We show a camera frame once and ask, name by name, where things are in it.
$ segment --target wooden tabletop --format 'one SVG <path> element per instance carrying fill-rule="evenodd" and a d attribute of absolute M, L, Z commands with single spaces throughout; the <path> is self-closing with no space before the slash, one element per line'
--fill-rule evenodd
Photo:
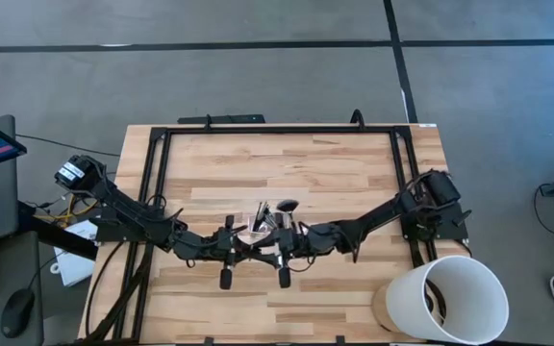
<path fill-rule="evenodd" d="M 116 172 L 116 184 L 133 198 L 139 195 L 151 127 L 128 127 Z M 412 134 L 420 172 L 445 170 L 438 129 L 412 125 Z M 400 146 L 409 180 L 405 145 Z M 201 235 L 214 232 L 228 214 L 236 217 L 237 225 L 246 223 L 261 201 L 275 206 L 283 199 L 296 199 L 300 207 L 295 218 L 313 224 L 356 218 L 396 192 L 390 141 L 384 134 L 177 135 L 164 186 L 166 214 L 185 208 L 181 219 Z M 113 247 L 100 248 L 95 273 Z M 467 255 L 453 241 L 438 241 L 437 247 L 440 257 Z M 140 248 L 138 261 L 142 253 Z M 92 330 L 119 294 L 126 255 L 127 244 L 113 257 L 96 289 Z M 291 264 L 304 268 L 307 262 L 298 259 Z M 380 286 L 412 269 L 398 221 L 369 235 L 358 263 L 351 255 L 334 252 L 317 259 L 308 271 L 292 273 L 287 289 L 279 287 L 269 265 L 242 262 L 234 269 L 232 289 L 220 290 L 221 267 L 198 262 L 189 269 L 172 253 L 156 250 L 141 342 L 203 342 L 205 336 L 215 342 L 331 342 L 339 334 L 348 342 L 412 340 L 382 329 L 369 307 Z M 131 332 L 135 304 L 133 297 L 124 335 Z M 79 336 L 84 330 L 83 324 Z"/>

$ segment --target white plastic bucket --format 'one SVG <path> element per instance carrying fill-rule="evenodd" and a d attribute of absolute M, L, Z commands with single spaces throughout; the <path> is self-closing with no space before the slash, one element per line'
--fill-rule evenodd
<path fill-rule="evenodd" d="M 426 280 L 446 304 L 440 325 L 429 312 Z M 508 298 L 497 277 L 481 262 L 463 256 L 436 259 L 394 279 L 386 294 L 387 310 L 398 329 L 413 337 L 479 345 L 493 341 L 508 323 Z"/>

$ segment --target black floor line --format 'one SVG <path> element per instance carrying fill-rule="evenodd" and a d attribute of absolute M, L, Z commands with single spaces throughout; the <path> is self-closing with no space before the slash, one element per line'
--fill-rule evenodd
<path fill-rule="evenodd" d="M 396 26 L 396 18 L 394 16 L 391 0 L 384 0 L 384 8 L 386 10 L 386 19 L 389 22 L 392 53 L 394 54 L 396 72 L 399 76 L 399 84 L 401 85 L 401 91 L 403 93 L 407 120 L 409 123 L 417 123 L 418 116 L 416 115 L 416 107 L 414 106 L 414 96 L 412 95 L 410 79 L 408 78 L 408 70 L 405 66 L 405 58 L 403 57 L 403 49 L 401 49 L 401 40 L 399 39 L 399 31 Z"/>
<path fill-rule="evenodd" d="M 374 48 L 390 47 L 389 40 L 311 40 L 311 41 L 255 41 L 207 43 L 148 43 L 148 44 L 81 44 L 0 46 L 0 53 L 66 53 L 66 52 L 138 52 L 138 51 L 194 51 L 288 48 Z"/>
<path fill-rule="evenodd" d="M 402 47 L 523 47 L 554 46 L 554 38 L 404 40 Z"/>

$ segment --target gray floor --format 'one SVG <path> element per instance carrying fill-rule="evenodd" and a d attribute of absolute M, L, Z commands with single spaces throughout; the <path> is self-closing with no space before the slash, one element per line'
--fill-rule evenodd
<path fill-rule="evenodd" d="M 554 1 L 393 3 L 402 39 L 554 38 Z M 390 34 L 379 0 L 0 0 L 0 45 L 272 39 Z M 532 210 L 536 186 L 554 180 L 554 47 L 404 55 L 418 119 L 439 124 L 464 206 L 474 210 L 474 256 L 507 289 L 501 339 L 554 344 L 554 235 Z M 120 150 L 128 124 L 258 112 L 270 122 L 339 122 L 355 108 L 367 122 L 406 121 L 390 48 L 0 54 L 0 114 L 14 114 L 20 133 L 104 151 Z M 52 176 L 74 151 L 23 142 L 20 198 L 61 195 Z M 554 200 L 540 208 L 554 228 Z M 70 340 L 88 284 L 43 277 L 47 339 Z"/>

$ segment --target yellow wire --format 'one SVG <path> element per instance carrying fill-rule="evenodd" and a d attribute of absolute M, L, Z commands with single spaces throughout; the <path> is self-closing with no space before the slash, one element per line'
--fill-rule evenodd
<path fill-rule="evenodd" d="M 82 215 L 82 214 L 84 214 L 85 212 L 87 212 L 87 211 L 93 209 L 93 207 L 95 207 L 96 204 L 97 204 L 97 201 L 91 203 L 90 206 L 84 208 L 83 210 L 80 210 L 80 211 L 76 212 L 76 214 L 77 214 L 77 215 Z"/>
<path fill-rule="evenodd" d="M 69 218 L 74 216 L 74 214 L 72 213 L 73 212 L 73 210 L 72 210 L 72 204 L 73 203 L 74 203 L 74 196 L 72 196 L 69 199 L 69 204 L 67 206 L 67 213 L 65 215 L 59 215 L 59 216 L 36 215 L 35 217 L 37 217 L 38 219 L 46 219 L 46 220 L 53 220 L 53 221 L 54 220 L 63 220 L 63 225 L 67 226 L 67 221 L 69 220 Z M 92 210 L 93 207 L 95 207 L 95 205 L 97 205 L 97 201 L 94 201 L 88 207 L 84 208 L 83 210 L 80 210 L 79 212 L 76 212 L 75 214 L 76 215 L 82 215 L 82 214 L 88 212 L 89 210 Z"/>

